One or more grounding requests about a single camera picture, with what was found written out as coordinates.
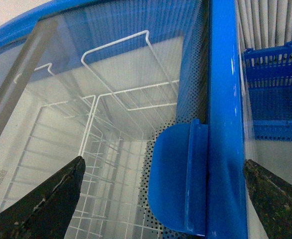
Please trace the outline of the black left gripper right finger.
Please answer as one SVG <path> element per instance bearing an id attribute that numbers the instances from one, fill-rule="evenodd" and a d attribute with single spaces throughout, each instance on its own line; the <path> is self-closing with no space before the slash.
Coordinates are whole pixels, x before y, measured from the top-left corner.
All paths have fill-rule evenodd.
<path id="1" fill-rule="evenodd" d="M 292 184 L 248 159 L 243 173 L 249 198 L 270 239 L 292 239 Z"/>

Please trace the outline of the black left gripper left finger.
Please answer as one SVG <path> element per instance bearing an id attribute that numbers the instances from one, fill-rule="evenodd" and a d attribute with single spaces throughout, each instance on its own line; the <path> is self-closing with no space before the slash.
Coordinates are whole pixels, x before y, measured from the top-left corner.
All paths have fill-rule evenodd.
<path id="1" fill-rule="evenodd" d="M 0 213 L 0 239 L 62 239 L 77 207 L 86 165 L 78 156 Z"/>

